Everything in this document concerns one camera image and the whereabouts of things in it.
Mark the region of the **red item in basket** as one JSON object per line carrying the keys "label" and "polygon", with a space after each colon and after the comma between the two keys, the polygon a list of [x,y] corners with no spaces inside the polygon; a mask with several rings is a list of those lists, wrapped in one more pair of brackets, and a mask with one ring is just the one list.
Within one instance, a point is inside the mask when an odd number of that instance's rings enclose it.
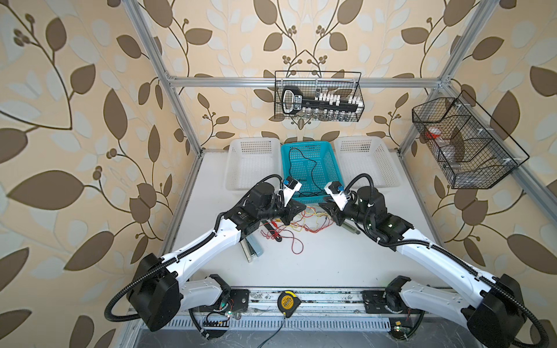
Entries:
{"label": "red item in basket", "polygon": [[424,131],[424,138],[428,141],[438,139],[441,136],[442,136],[442,130],[439,129],[438,127],[426,127]]}

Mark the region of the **yellow tape measure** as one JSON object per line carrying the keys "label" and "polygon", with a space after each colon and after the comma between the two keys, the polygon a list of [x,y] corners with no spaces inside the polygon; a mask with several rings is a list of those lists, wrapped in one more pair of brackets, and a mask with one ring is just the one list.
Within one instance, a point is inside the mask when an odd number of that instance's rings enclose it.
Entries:
{"label": "yellow tape measure", "polygon": [[291,318],[302,300],[292,291],[283,291],[277,300],[277,307],[285,318]]}

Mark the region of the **white plastic basket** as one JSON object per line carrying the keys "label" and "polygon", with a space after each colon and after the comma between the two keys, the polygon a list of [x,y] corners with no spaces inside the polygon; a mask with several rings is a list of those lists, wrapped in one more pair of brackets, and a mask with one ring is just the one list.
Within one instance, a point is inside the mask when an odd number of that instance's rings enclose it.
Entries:
{"label": "white plastic basket", "polygon": [[399,187],[402,180],[395,154],[374,136],[348,136],[335,139],[333,147],[345,184],[367,173],[379,189]]}
{"label": "white plastic basket", "polygon": [[229,146],[224,174],[225,189],[248,190],[271,174],[282,174],[281,144],[278,139],[233,140]]}

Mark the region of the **green pipe wrench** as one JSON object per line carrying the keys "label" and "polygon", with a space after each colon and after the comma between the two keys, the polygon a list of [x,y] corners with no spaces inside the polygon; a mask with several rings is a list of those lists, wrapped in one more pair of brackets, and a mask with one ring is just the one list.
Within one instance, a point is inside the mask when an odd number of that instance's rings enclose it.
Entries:
{"label": "green pipe wrench", "polygon": [[263,220],[262,221],[262,231],[261,234],[266,239],[272,239],[276,242],[282,242],[281,234],[276,230],[276,224],[273,221]]}

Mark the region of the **grey blue stapler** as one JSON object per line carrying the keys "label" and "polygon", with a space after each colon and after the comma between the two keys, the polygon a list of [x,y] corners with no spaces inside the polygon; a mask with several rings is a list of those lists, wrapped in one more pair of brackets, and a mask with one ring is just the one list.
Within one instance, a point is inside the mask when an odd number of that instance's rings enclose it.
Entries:
{"label": "grey blue stapler", "polygon": [[245,254],[248,263],[260,258],[264,254],[264,249],[254,236],[248,236],[240,242],[240,246]]}

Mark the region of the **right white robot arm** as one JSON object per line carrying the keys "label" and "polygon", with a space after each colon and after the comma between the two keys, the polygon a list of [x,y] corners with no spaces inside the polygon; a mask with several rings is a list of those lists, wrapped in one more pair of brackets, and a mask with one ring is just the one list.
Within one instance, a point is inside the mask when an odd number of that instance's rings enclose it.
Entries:
{"label": "right white robot arm", "polygon": [[372,186],[351,191],[333,181],[325,185],[324,191],[328,198],[320,206],[337,225],[352,220],[379,246],[412,259],[450,287],[431,288],[399,275],[385,289],[391,311],[407,307],[458,323],[484,347],[525,347],[517,335],[530,321],[539,335],[532,347],[549,346],[548,332],[525,306],[514,278],[475,268],[434,243],[412,224],[389,213],[384,196]]}

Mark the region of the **teal plastic basket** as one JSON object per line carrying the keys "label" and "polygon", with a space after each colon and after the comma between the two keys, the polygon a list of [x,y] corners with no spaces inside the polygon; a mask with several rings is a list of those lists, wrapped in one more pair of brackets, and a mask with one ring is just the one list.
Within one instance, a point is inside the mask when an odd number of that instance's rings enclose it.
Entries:
{"label": "teal plastic basket", "polygon": [[309,205],[323,202],[326,184],[344,184],[333,147],[329,142],[297,142],[281,147],[283,176],[300,181],[302,187],[294,199]]}

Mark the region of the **right white plastic basket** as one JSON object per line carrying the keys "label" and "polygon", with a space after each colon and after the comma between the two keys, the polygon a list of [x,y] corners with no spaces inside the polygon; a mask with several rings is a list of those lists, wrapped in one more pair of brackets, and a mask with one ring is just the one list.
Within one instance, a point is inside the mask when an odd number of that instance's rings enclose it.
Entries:
{"label": "right white plastic basket", "polygon": [[348,136],[335,139],[333,147],[345,184],[367,173],[379,189],[399,187],[402,180],[395,154],[374,136]]}

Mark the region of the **green utility knife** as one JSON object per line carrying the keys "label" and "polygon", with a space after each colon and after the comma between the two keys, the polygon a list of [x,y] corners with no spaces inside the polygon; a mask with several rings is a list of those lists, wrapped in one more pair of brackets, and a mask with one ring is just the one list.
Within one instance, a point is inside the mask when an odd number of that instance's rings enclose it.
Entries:
{"label": "green utility knife", "polygon": [[347,223],[347,222],[344,222],[342,224],[342,227],[344,229],[346,229],[347,231],[349,231],[351,233],[354,233],[356,235],[359,235],[361,233],[361,231],[357,227],[355,227],[355,226],[353,226],[353,225],[351,225],[350,223]]}

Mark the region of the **left white plastic basket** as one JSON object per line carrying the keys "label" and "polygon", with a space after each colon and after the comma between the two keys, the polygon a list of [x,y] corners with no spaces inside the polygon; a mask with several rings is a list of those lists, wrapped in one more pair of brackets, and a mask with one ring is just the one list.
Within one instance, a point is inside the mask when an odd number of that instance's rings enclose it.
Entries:
{"label": "left white plastic basket", "polygon": [[282,174],[281,144],[278,139],[233,140],[229,146],[224,174],[225,189],[248,190],[271,174]]}

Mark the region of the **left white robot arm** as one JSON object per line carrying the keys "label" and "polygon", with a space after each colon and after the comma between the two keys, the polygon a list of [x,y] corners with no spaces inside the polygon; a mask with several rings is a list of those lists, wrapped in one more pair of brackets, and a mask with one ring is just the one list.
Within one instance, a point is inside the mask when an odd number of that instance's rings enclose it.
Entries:
{"label": "left white robot arm", "polygon": [[289,225],[306,209],[293,198],[301,187],[299,181],[289,177],[276,190],[264,178],[230,210],[219,213],[207,233],[160,258],[147,255],[133,281],[108,302],[105,319],[114,323],[141,319],[149,330],[158,331],[180,310],[216,304],[226,292],[226,283],[214,275],[201,281],[192,281],[191,276],[215,256],[245,240],[263,221],[279,219]]}

